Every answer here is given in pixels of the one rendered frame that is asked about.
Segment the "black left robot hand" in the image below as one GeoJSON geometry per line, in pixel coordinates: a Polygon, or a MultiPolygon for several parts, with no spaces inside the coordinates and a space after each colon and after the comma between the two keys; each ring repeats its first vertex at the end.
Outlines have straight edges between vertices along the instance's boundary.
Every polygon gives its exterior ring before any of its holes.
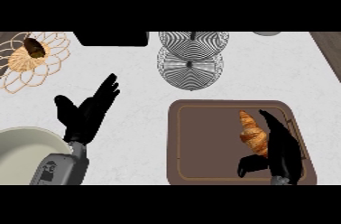
{"type": "Polygon", "coordinates": [[[65,125],[63,141],[87,145],[100,129],[105,114],[119,94],[116,75],[111,73],[91,97],[77,106],[63,95],[54,97],[57,119],[65,125]]]}

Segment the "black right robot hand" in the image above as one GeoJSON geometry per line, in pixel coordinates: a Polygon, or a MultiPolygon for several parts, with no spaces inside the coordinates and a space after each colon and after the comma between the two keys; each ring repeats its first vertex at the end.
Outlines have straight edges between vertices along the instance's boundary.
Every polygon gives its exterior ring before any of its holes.
{"type": "Polygon", "coordinates": [[[267,157],[252,153],[239,159],[237,175],[243,177],[246,173],[270,170],[271,177],[280,176],[289,179],[286,185],[295,185],[302,176],[302,160],[299,144],[285,125],[274,116],[258,110],[266,119],[268,128],[267,134],[267,157]]]}

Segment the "golden brown croissant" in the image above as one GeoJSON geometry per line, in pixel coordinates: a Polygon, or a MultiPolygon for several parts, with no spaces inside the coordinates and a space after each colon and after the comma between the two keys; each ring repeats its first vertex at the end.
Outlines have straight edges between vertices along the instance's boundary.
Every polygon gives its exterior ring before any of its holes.
{"type": "Polygon", "coordinates": [[[252,152],[267,157],[267,134],[258,126],[252,116],[243,111],[239,111],[239,122],[242,131],[239,134],[240,142],[251,148],[252,152]]]}

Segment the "brown rectangular tray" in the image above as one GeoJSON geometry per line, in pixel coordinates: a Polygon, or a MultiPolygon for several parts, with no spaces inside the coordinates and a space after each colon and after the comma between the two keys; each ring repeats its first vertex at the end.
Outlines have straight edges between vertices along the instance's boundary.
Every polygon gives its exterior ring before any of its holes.
{"type": "Polygon", "coordinates": [[[177,100],[170,105],[167,177],[173,185],[268,185],[270,171],[237,175],[239,159],[252,154],[240,142],[239,113],[246,112],[267,128],[260,110],[302,139],[294,112],[277,100],[177,100]]]}

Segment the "pale cream round bowl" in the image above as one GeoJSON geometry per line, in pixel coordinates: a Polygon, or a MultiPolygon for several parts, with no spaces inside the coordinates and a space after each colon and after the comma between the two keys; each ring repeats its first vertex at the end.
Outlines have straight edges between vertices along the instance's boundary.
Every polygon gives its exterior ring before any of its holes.
{"type": "Polygon", "coordinates": [[[28,185],[43,159],[71,152],[62,138],[43,128],[0,130],[0,185],[28,185]]]}

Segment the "dark brown oval item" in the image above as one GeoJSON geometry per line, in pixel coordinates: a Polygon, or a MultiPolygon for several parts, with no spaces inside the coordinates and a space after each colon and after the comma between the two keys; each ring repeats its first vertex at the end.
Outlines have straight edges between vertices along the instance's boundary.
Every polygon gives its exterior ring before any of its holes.
{"type": "Polygon", "coordinates": [[[32,58],[43,58],[46,56],[44,47],[34,38],[23,40],[23,48],[32,58]]]}

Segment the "black rectangular appliance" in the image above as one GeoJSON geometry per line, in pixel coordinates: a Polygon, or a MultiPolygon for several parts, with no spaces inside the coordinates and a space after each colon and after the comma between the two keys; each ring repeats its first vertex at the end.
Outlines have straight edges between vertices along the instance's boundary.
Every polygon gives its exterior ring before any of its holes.
{"type": "Polygon", "coordinates": [[[75,32],[75,37],[84,46],[144,47],[149,42],[149,32],[75,32]]]}

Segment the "dark brown wooden surface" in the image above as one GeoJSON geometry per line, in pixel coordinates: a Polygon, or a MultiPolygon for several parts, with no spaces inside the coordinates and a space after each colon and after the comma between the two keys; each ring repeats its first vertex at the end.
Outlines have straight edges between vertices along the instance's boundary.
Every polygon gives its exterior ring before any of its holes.
{"type": "Polygon", "coordinates": [[[310,36],[341,82],[341,32],[310,32],[310,36]]]}

